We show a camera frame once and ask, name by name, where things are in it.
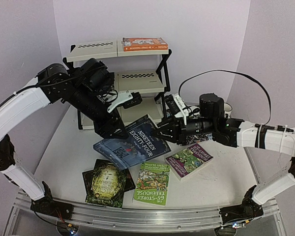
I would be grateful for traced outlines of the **dark blue Nineteen Eighty-Four book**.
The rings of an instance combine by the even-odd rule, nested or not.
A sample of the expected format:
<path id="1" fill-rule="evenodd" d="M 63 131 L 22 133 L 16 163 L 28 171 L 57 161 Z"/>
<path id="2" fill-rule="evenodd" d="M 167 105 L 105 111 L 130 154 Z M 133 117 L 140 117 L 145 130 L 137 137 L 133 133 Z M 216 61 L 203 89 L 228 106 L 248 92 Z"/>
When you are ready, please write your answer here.
<path id="1" fill-rule="evenodd" d="M 151 117 L 145 115 L 126 126 L 127 139 L 103 139 L 93 149 L 119 170 L 125 170 L 171 151 L 165 140 L 152 136 L 156 129 Z"/>

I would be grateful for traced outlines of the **purple 117-Storey Treehouse book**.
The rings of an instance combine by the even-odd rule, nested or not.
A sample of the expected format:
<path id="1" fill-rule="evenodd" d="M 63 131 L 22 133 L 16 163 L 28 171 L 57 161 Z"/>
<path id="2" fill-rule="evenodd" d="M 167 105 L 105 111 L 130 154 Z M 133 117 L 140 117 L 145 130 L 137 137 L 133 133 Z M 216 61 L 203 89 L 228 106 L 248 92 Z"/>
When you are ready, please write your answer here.
<path id="1" fill-rule="evenodd" d="M 204 168 L 214 157 L 199 144 L 193 144 L 165 158 L 179 181 L 188 179 Z"/>

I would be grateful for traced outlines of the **green 65-Storey Treehouse book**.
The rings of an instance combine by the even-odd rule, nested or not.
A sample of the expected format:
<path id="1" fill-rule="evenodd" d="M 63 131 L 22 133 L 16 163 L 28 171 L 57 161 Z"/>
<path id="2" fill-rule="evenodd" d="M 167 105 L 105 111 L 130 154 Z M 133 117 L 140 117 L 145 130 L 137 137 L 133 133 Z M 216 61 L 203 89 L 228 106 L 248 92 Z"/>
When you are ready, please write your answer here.
<path id="1" fill-rule="evenodd" d="M 168 196 L 170 170 L 167 164 L 142 163 L 133 201 L 164 207 Z"/>

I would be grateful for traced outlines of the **orange 78-Storey Treehouse book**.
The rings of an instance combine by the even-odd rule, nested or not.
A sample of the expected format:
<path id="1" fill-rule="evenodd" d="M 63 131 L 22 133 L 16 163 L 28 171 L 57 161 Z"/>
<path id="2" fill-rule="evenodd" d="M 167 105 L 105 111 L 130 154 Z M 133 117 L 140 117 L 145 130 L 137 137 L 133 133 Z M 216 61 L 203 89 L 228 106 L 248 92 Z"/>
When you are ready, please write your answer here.
<path id="1" fill-rule="evenodd" d="M 162 38 L 123 38 L 123 50 L 128 51 L 151 51 L 167 50 L 168 44 Z"/>

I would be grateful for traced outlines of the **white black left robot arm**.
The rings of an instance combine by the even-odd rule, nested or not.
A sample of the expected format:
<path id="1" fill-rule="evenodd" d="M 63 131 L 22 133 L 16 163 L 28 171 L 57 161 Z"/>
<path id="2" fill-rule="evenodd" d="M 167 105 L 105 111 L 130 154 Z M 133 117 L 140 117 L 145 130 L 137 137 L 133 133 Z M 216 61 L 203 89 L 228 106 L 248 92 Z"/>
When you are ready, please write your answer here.
<path id="1" fill-rule="evenodd" d="M 117 91 L 113 83 L 113 73 L 96 59 L 89 59 L 80 67 L 67 62 L 53 63 L 0 104 L 0 173 L 30 197 L 32 211 L 68 214 L 72 205 L 56 201 L 48 183 L 37 179 L 15 158 L 10 132 L 38 111 L 62 102 L 91 119 L 100 137 L 127 138 L 117 108 L 133 95 Z"/>

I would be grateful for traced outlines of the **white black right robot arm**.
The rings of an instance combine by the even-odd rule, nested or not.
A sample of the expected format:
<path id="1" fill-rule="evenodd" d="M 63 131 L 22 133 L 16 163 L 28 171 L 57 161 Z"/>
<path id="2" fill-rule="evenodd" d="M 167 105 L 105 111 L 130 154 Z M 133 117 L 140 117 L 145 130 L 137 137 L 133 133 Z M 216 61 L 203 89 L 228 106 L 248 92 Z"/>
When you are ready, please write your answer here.
<path id="1" fill-rule="evenodd" d="M 166 96 L 165 102 L 171 116 L 158 124 L 152 133 L 154 137 L 184 146 L 187 137 L 212 134 L 214 141 L 225 146 L 260 148 L 291 157 L 290 165 L 266 182 L 251 187 L 240 205 L 221 208 L 219 214 L 223 225 L 244 223 L 261 217 L 264 203 L 295 185 L 295 128 L 226 118 L 224 100 L 214 93 L 200 96 L 199 118 L 189 117 L 188 108 L 178 94 Z"/>

